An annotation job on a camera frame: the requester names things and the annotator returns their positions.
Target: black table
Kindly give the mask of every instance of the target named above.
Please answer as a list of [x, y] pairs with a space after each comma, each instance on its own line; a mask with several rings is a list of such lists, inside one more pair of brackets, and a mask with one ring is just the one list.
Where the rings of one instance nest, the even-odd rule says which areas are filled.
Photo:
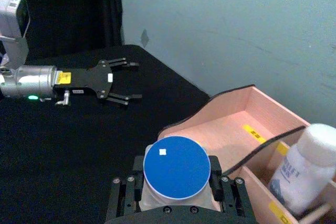
[[143, 94], [124, 110], [96, 97], [71, 106], [29, 100], [0, 102], [0, 222], [103, 223], [114, 176], [166, 125], [195, 113], [208, 95], [138, 46], [31, 61], [28, 65], [89, 68], [126, 57], [139, 72], [113, 76], [113, 92]]

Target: blue lid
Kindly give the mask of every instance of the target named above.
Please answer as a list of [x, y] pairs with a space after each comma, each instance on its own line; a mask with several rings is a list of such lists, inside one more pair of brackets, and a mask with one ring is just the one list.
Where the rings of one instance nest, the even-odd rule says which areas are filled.
[[186, 199], [206, 186], [210, 160], [204, 149], [191, 139], [169, 136], [151, 146], [143, 161], [143, 173], [159, 195]]

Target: light blue wall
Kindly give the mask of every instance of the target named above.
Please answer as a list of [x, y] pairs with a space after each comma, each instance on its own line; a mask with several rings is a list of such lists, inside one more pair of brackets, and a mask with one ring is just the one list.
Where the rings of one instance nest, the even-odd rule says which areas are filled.
[[125, 44], [210, 95], [254, 83], [336, 126], [336, 0], [122, 0]]

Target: yellow label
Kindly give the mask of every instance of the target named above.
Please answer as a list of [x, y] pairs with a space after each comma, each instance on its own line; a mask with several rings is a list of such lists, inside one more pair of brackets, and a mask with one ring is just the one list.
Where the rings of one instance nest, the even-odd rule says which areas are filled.
[[282, 155], [285, 156], [288, 152], [288, 147], [285, 146], [282, 142], [280, 142], [277, 146], [277, 151]]
[[277, 204], [272, 201], [270, 204], [268, 204], [269, 210], [272, 211], [272, 213], [278, 217], [278, 219], [283, 224], [292, 224], [292, 222], [288, 219], [288, 217], [282, 212], [280, 208], [278, 208]]
[[258, 140], [260, 144], [263, 144], [264, 142], [266, 142], [266, 139], [260, 136], [260, 134], [258, 134], [250, 125], [245, 124], [243, 126], [243, 129], [247, 131], [248, 133], [250, 133], [250, 135], [252, 135], [256, 140]]
[[56, 84], [70, 84], [71, 72], [58, 72]]

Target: wooden tray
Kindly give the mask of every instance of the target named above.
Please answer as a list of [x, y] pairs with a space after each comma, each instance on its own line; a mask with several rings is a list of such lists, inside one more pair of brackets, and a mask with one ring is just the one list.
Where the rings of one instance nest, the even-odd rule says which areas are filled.
[[290, 145], [297, 142], [309, 123], [262, 93], [254, 85], [228, 90], [212, 97], [197, 113], [169, 125], [158, 139], [179, 135], [199, 142], [209, 155], [216, 155], [222, 170], [236, 165], [259, 145], [276, 138], [230, 177], [246, 182], [259, 223], [312, 223], [322, 215], [335, 218], [336, 183], [330, 181], [311, 208], [322, 206], [299, 222], [265, 186]]

